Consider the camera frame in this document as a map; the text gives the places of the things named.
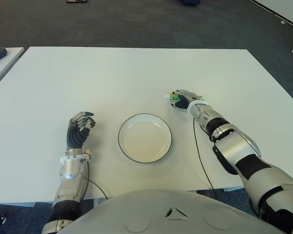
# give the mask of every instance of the white table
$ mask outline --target white table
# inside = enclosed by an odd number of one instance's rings
[[[4,75],[11,69],[13,64],[18,60],[21,53],[24,51],[24,48],[6,48],[7,55],[0,59],[0,80]]]
[[[293,176],[293,99],[247,50],[31,47],[0,82],[0,202],[51,201],[60,184],[68,120],[81,110],[97,122],[85,148],[91,179],[115,196],[141,189],[201,190],[192,117],[163,101],[188,89],[252,137],[263,158]],[[168,155],[139,164],[117,136],[130,116],[150,113],[172,131]],[[215,188],[241,186],[196,128]],[[86,197],[102,197],[90,185]]]

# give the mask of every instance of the white plate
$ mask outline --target white plate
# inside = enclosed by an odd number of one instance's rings
[[[140,114],[122,124],[118,143],[128,158],[141,163],[155,162],[169,151],[171,131],[161,118]]]

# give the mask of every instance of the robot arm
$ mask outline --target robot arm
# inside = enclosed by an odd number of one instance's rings
[[[88,187],[90,151],[82,146],[95,121],[90,112],[80,112],[70,121],[67,130],[67,150],[61,158],[61,185],[56,193],[51,215],[42,234],[55,234],[81,215],[81,202]]]
[[[255,142],[225,120],[202,98],[177,90],[171,105],[188,109],[214,146],[224,169],[239,175],[260,219],[286,233],[293,233],[293,178],[261,159]]]

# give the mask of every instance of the wire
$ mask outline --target wire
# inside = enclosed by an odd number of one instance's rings
[[[206,171],[205,171],[205,168],[204,168],[203,163],[202,163],[202,160],[201,160],[201,156],[200,156],[200,152],[199,152],[199,147],[198,147],[198,145],[197,145],[197,140],[196,140],[196,133],[195,133],[195,125],[194,125],[194,122],[195,122],[195,120],[194,120],[194,118],[193,118],[193,132],[194,132],[194,139],[195,139],[195,144],[196,144],[197,154],[198,154],[198,156],[199,156],[199,159],[200,159],[200,162],[201,162],[201,165],[202,165],[203,171],[204,171],[204,173],[205,173],[205,175],[206,175],[206,178],[207,178],[207,180],[209,181],[209,184],[210,184],[210,186],[211,186],[211,189],[212,189],[213,192],[214,192],[215,200],[217,200],[216,191],[215,191],[213,185],[211,184],[211,182],[210,182],[210,180],[209,180],[209,177],[208,177],[208,175],[207,175],[207,173],[206,173]]]
[[[84,176],[84,178],[87,179],[87,185],[86,185],[86,188],[84,189],[84,194],[82,196],[81,201],[84,199],[84,196],[86,195],[86,192],[87,192],[87,189],[88,189],[88,185],[89,185],[89,177],[90,177],[89,161],[87,161],[87,170],[88,170],[88,179]]]
[[[254,213],[254,215],[256,215],[259,218],[259,213],[255,210],[253,203],[252,203],[252,200],[250,198],[249,198],[249,206],[250,206],[251,211]]]
[[[97,185],[95,182],[93,182],[91,179],[89,179],[89,177],[90,177],[89,161],[87,161],[87,167],[88,167],[88,178],[84,176],[84,178],[87,180],[87,186],[86,186],[86,190],[85,190],[85,192],[84,192],[84,195],[85,195],[85,193],[86,193],[86,191],[87,191],[88,184],[89,184],[89,182],[90,182],[90,183],[94,184],[95,186],[97,186],[97,188],[100,189],[100,191],[103,193],[103,195],[104,195],[104,197],[106,198],[106,200],[108,200],[108,197],[106,196],[105,192],[100,188],[100,186]]]

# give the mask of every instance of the white wall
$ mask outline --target white wall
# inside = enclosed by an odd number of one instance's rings
[[[293,0],[257,0],[257,2],[293,22]]]

